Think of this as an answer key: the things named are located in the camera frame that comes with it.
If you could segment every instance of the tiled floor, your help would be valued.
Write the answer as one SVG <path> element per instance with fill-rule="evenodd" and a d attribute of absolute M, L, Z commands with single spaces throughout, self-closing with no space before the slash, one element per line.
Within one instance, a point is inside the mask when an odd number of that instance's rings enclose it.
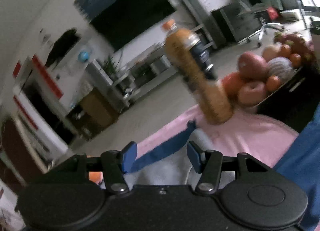
<path fill-rule="evenodd" d="M 308 31 L 303 30 L 301 21 L 289 24 L 286 28 L 289 32 L 300 31 L 309 38 Z M 263 38 L 264 46 L 272 44 L 273 36 L 274 31 L 268 30 L 268 35 Z M 214 54 L 212 61 L 218 76 L 223 77 L 236 71 L 237 58 L 243 52 L 250 50 L 261 54 L 263 47 L 257 49 L 257 38 L 255 36 L 250 43 L 234 45 Z M 174 76 L 123 113 L 115 124 L 75 149 L 75 152 L 99 156 L 106 150 L 121 150 L 130 141 L 138 143 L 144 140 L 195 103 L 181 77 Z"/>

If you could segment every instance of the bottle label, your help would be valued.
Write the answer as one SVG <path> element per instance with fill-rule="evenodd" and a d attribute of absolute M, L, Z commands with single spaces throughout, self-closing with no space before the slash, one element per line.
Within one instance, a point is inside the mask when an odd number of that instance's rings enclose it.
<path fill-rule="evenodd" d="M 209 52 L 204 49 L 204 45 L 202 44 L 202 42 L 199 41 L 198 43 L 196 43 L 189 49 L 189 51 L 193 59 L 199 66 L 200 70 L 204 73 L 205 78 L 209 80 L 216 80 L 217 76 L 214 72 Z"/>
<path fill-rule="evenodd" d="M 185 39 L 184 45 L 185 45 L 186 49 L 190 49 L 199 42 L 200 42 L 200 39 L 199 39 L 198 35 L 193 33 L 193 34 L 190 34 L 187 39 Z"/>

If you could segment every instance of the pink cloth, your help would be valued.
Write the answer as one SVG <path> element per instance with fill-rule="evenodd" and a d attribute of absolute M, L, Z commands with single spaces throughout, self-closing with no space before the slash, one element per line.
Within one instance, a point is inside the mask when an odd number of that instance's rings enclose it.
<path fill-rule="evenodd" d="M 222 152 L 224 156 L 246 152 L 270 167 L 278 162 L 298 136 L 296 131 L 280 121 L 240 109 L 236 109 L 233 117 L 224 124 L 210 125 L 196 105 L 140 142 L 138 157 L 183 131 L 187 122 L 194 119 L 212 140 L 212 149 Z"/>

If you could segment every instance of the plastic bottle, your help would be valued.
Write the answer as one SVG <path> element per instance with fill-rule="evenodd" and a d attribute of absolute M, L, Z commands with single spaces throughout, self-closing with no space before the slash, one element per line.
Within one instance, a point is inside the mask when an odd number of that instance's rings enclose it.
<path fill-rule="evenodd" d="M 167 57 L 184 76 L 207 122 L 220 124 L 227 121 L 233 109 L 221 81 L 216 80 L 213 64 L 198 35 L 186 28 L 178 28 L 173 19 L 162 27 L 168 31 L 164 46 Z"/>

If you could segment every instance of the flat screen tv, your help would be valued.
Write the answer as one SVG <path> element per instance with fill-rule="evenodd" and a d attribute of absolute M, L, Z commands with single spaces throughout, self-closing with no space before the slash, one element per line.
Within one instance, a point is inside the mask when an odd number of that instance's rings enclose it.
<path fill-rule="evenodd" d="M 117 0 L 90 24 L 117 51 L 173 12 L 168 0 Z"/>

